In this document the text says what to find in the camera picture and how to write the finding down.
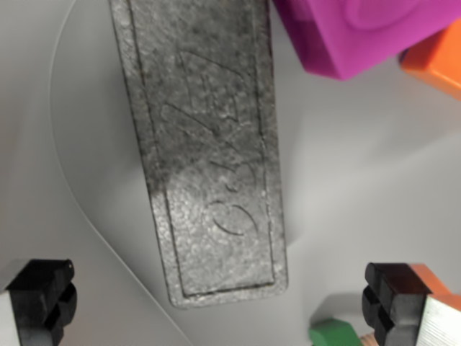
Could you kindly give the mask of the black-padded silver gripper right finger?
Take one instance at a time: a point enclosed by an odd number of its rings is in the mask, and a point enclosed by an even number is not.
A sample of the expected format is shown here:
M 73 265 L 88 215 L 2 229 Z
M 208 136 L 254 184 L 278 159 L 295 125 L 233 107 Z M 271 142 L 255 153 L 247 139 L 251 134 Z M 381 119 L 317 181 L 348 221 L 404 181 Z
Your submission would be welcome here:
M 459 345 L 460 295 L 423 264 L 370 262 L 362 314 L 378 345 Z

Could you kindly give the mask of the black-padded silver gripper left finger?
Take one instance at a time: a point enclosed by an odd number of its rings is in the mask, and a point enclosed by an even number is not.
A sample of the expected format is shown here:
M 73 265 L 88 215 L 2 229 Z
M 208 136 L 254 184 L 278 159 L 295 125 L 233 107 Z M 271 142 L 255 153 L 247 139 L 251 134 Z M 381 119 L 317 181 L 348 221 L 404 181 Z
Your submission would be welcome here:
M 59 345 L 74 318 L 69 259 L 18 259 L 1 268 L 1 344 Z

